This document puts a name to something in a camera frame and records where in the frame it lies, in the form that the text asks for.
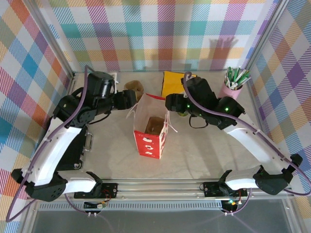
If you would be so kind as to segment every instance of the cup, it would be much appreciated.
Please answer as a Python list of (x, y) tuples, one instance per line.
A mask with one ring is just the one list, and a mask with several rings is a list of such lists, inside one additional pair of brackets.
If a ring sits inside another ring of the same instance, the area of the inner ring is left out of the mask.
[(238, 96), (242, 90), (242, 87), (243, 87), (243, 85), (240, 86), (238, 90), (231, 90), (223, 82), (222, 88), (220, 89), (220, 92), (218, 94), (218, 98), (222, 98), (224, 96), (230, 96), (231, 98), (237, 100), (237, 98), (238, 98)]

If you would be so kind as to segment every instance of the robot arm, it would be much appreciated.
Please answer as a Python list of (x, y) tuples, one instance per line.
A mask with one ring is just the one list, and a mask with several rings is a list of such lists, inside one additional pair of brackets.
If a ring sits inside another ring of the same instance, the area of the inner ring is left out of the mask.
[[(122, 92), (111, 92), (114, 88), (114, 79), (107, 73), (93, 72), (88, 76), (86, 98), (83, 106), (75, 118), (67, 126), (52, 138), (38, 157), (32, 171), (25, 183), (27, 194), (44, 201), (53, 201), (60, 195), (71, 192), (85, 192), (97, 195), (100, 191), (101, 180), (92, 172), (80, 172), (78, 170), (57, 171), (57, 165), (64, 153), (72, 143), (73, 139), (83, 128), (91, 122), (96, 115), (109, 114), (111, 110), (123, 110), (131, 108), (136, 103), (136, 95), (132, 90)], [(83, 88), (79, 88), (71, 95), (63, 97), (53, 112), (50, 126), (44, 136), (42, 143), (48, 140), (48, 136), (77, 108)], [(12, 177), (20, 183), (25, 177), (29, 167), (28, 163), (22, 169), (15, 169)]]
[[(200, 77), (191, 78), (187, 80), (186, 85), (191, 96), (200, 105), (214, 112), (237, 117), (255, 127), (242, 106), (231, 97), (216, 98), (205, 79)], [(291, 182), (292, 173), (295, 169), (283, 161), (271, 147), (256, 135), (260, 131), (259, 129), (253, 133), (250, 129), (231, 118), (204, 112), (183, 94), (168, 95), (165, 104), (170, 111), (181, 113), (187, 111), (190, 113), (190, 117), (201, 117), (207, 125), (217, 126), (220, 130), (236, 138), (260, 161), (261, 164), (257, 167), (241, 171), (226, 171), (220, 178), (216, 188), (221, 190), (224, 196), (230, 196), (230, 194), (234, 193), (234, 190), (242, 188), (260, 188), (268, 194), (276, 195)], [(268, 136), (264, 135), (264, 137), (275, 145)], [(302, 158), (298, 154), (286, 155), (286, 157), (289, 160), (291, 159), (297, 166), (300, 166), (302, 162)]]

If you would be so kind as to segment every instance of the yellow cloth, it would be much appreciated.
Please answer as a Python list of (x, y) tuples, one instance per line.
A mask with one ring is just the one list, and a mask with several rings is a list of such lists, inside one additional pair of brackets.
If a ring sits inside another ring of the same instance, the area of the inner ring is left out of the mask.
[(169, 94), (184, 92), (184, 87), (181, 84), (181, 79), (184, 77), (184, 73), (175, 73), (170, 71), (164, 71), (163, 85), (162, 85), (162, 97), (167, 97)]

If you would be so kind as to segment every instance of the wire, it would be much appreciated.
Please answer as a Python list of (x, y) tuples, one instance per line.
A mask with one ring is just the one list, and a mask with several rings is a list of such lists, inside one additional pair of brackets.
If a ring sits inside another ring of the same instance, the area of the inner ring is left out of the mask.
[(307, 181), (309, 187), (310, 187), (310, 191), (307, 192), (307, 193), (296, 193), (296, 192), (293, 192), (291, 190), (288, 190), (288, 189), (284, 189), (284, 191), (288, 192), (288, 193), (291, 193), (291, 194), (294, 194), (294, 195), (298, 195), (298, 196), (310, 196), (311, 194), (311, 181), (310, 179), (307, 177), (307, 175), (298, 167), (296, 166), (292, 161), (290, 161), (288, 158), (285, 157), (285, 155), (282, 154), (282, 152), (280, 152), (266, 137), (265, 135), (258, 131), (256, 128), (254, 128), (252, 125), (248, 124), (247, 122), (235, 117), (235, 116), (232, 116), (232, 115), (229, 115), (229, 114), (225, 114), (225, 113), (219, 113), (219, 112), (215, 112), (215, 111), (212, 111), (212, 110), (209, 110), (205, 107), (203, 107), (202, 105), (200, 105), (197, 101), (195, 101), (195, 99), (191, 96), (189, 90), (188, 90), (188, 87), (187, 87), (187, 76), (192, 75), (191, 72), (186, 72), (185, 75), (184, 75), (184, 79), (183, 79), (183, 87), (185, 89), (185, 92), (188, 96), (188, 98), (190, 99), (190, 101), (195, 105), (197, 106), (199, 109), (201, 109), (202, 111), (204, 112), (207, 112), (207, 113), (210, 113), (210, 114), (213, 114), (213, 115), (217, 115), (217, 116), (221, 116), (221, 117), (227, 117), (227, 118), (230, 118), (230, 119), (233, 119), (235, 120), (236, 122), (244, 125), (245, 127), (249, 128), (253, 133), (257, 132), (256, 135), (261, 139), (263, 140), (272, 150), (274, 150), (277, 155), (279, 157), (281, 157), (282, 160), (284, 160), (285, 162), (287, 162), (289, 165), (291, 165), (293, 168), (295, 168)]
[(92, 125), (92, 124), (101, 122), (101, 121), (105, 120), (106, 118), (108, 118), (108, 116), (110, 116), (110, 113), (108, 113), (107, 115), (105, 115), (105, 116), (104, 116), (102, 119), (100, 119), (100, 120), (96, 120), (96, 121), (93, 121), (93, 122), (89, 123), (89, 125)]
[(35, 202), (35, 200), (32, 200), (29, 204), (27, 204), (21, 211), (19, 211), (16, 215), (14, 215), (12, 218), (10, 218), (11, 216), (11, 213), (12, 213), (12, 210), (13, 210), (13, 207), (17, 201), (17, 198), (20, 194), (20, 192), (22, 191), (22, 188), (24, 186), (24, 184), (26, 183), (26, 181), (28, 180), (29, 178), (29, 175), (31, 174), (31, 170), (34, 168), (34, 165), (38, 159), (38, 157), (41, 155), (42, 151), (44, 150), (44, 148), (50, 143), (52, 142), (53, 140), (53, 137), (57, 134), (57, 132), (59, 130), (61, 130), (61, 128), (65, 127), (68, 123), (71, 122), (71, 120), (79, 113), (82, 105), (83, 105), (83, 102), (84, 102), (84, 99), (86, 97), (86, 87), (87, 87), (87, 69), (90, 69), (92, 72), (94, 72), (93, 69), (91, 69), (89, 66), (85, 66), (85, 71), (84, 71), (84, 88), (83, 88), (83, 91), (82, 91), (82, 95), (81, 95), (81, 99), (80, 99), (80, 102), (76, 108), (76, 110), (72, 113), (72, 115), (66, 120), (64, 121), (61, 125), (59, 125), (55, 130), (53, 130), (53, 132), (47, 137), (47, 140), (45, 140), (42, 145), (37, 149), (35, 155), (33, 156), (32, 160), (30, 161), (30, 164), (29, 164), (29, 167), (26, 171), (26, 174), (23, 178), (23, 180), (21, 181), (18, 189), (17, 189), (17, 192), (15, 193), (14, 197), (13, 197), (13, 200), (11, 202), (11, 205), (9, 207), (9, 210), (8, 210), (8, 213), (6, 215), (6, 218), (5, 218), (5, 221), (6, 222), (11, 222), (13, 221), (15, 218), (17, 218), (24, 210), (26, 210), (27, 208), (30, 207), (30, 205), (32, 203)]
[(105, 193), (105, 195), (106, 195), (106, 199), (107, 199), (107, 200), (105, 201), (105, 203), (108, 205), (108, 203), (109, 203), (110, 200), (111, 200), (111, 194), (110, 194), (109, 190), (107, 190), (107, 189), (104, 189), (102, 192)]
[(88, 215), (87, 212), (82, 211), (82, 210), (79, 210), (77, 207), (75, 207), (75, 206), (71, 203), (71, 201), (69, 200), (69, 197), (67, 196), (66, 193), (64, 194), (64, 196), (65, 196), (66, 201), (68, 202), (68, 204), (69, 204), (74, 210), (76, 210), (76, 211), (78, 211), (78, 212), (80, 212), (80, 213), (82, 213), (82, 214)]
[(205, 122), (206, 122), (206, 125), (205, 125), (205, 126), (193, 127), (193, 126), (191, 125), (191, 119), (192, 119), (192, 116), (189, 117), (189, 125), (190, 125), (191, 128), (194, 128), (194, 129), (204, 129), (204, 128), (206, 128), (206, 127), (208, 126), (208, 123), (205, 121)]
[(241, 199), (242, 199), (241, 190), (239, 190), (239, 200), (238, 200), (238, 202), (240, 202)]
[(77, 90), (75, 90), (74, 92), (72, 92), (72, 96), (77, 96), (79, 95), (81, 92), (83, 91), (83, 87), (78, 88)]
[(250, 189), (249, 189), (248, 196), (247, 196), (247, 199), (246, 199), (244, 205), (243, 205), (240, 209), (238, 209), (238, 210), (236, 210), (236, 211), (233, 211), (233, 212), (228, 211), (228, 210), (225, 210), (225, 209), (223, 209), (223, 210), (224, 210), (226, 213), (230, 213), (230, 214), (236, 214), (236, 213), (240, 212), (240, 211), (241, 211), (242, 209), (244, 209), (245, 206), (248, 204), (248, 201), (249, 201), (249, 198), (251, 197), (251, 195), (252, 195), (252, 189), (250, 188)]

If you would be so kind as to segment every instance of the glass panel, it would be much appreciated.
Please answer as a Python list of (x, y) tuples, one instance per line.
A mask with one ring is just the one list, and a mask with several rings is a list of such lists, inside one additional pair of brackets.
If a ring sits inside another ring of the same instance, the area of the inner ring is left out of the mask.
[(234, 216), (220, 211), (107, 211), (105, 221), (76, 211), (39, 211), (34, 233), (290, 233), (281, 200), (251, 200)]

